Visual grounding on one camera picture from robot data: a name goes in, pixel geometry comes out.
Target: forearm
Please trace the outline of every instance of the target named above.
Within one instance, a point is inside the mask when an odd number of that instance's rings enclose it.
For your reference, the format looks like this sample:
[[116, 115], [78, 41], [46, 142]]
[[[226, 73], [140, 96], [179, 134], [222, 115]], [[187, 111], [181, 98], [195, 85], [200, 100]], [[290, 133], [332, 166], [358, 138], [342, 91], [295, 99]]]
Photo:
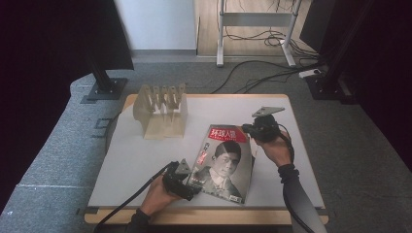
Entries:
[[[299, 181], [299, 172], [294, 169], [294, 165], [288, 164], [281, 166], [278, 172], [284, 184], [285, 203], [289, 204], [288, 209], [290, 209], [291, 214], [295, 212], [298, 218], [312, 229], [313, 232], [326, 232], [318, 212], [313, 207], [312, 202]], [[293, 232], [307, 232], [307, 230], [304, 230], [299, 224], [294, 224]]]
[[136, 214], [131, 217], [131, 221], [127, 224], [125, 233], [147, 233], [150, 219], [140, 209], [137, 209]]

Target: black panel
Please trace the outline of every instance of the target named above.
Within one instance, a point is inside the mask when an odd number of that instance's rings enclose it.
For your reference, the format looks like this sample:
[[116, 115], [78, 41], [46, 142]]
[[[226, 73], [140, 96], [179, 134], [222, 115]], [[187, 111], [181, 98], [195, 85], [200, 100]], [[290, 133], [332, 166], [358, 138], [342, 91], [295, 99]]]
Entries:
[[356, 97], [412, 170], [410, 1], [375, 0], [352, 47], [347, 72]]
[[363, 1], [313, 0], [300, 39], [319, 54], [336, 49]]
[[49, 138], [72, 81], [103, 69], [133, 69], [113, 1], [0, 1], [0, 209]]

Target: magazine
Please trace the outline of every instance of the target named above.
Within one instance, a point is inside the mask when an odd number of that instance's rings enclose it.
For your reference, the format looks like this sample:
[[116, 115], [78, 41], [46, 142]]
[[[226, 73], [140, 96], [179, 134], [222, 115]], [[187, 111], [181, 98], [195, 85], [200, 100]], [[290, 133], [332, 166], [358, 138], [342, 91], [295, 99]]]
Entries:
[[255, 157], [240, 126], [212, 124], [196, 157], [188, 185], [245, 204]]

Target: desk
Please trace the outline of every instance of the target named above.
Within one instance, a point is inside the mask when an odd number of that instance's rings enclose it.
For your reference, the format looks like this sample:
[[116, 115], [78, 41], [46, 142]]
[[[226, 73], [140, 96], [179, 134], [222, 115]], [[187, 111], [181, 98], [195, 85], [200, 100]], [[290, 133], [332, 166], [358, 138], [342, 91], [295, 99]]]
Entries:
[[[285, 108], [275, 114], [275, 118], [291, 134], [296, 154], [294, 164], [299, 169], [303, 188], [314, 206], [325, 210], [288, 96], [188, 94], [189, 117], [185, 137], [161, 141], [143, 139], [140, 122], [134, 120], [132, 114], [131, 105], [135, 98], [136, 95], [128, 96], [119, 116], [88, 203], [86, 222], [100, 221], [170, 161], [185, 158], [188, 164], [193, 164], [210, 124], [251, 123], [252, 113], [262, 106]], [[291, 224], [282, 197], [282, 186], [276, 166], [258, 149], [245, 205], [200, 193], [190, 202], [173, 203], [156, 216], [153, 224]], [[107, 223], [128, 223], [135, 209], [143, 202], [146, 191]], [[327, 222], [327, 215], [322, 213], [321, 216]]]

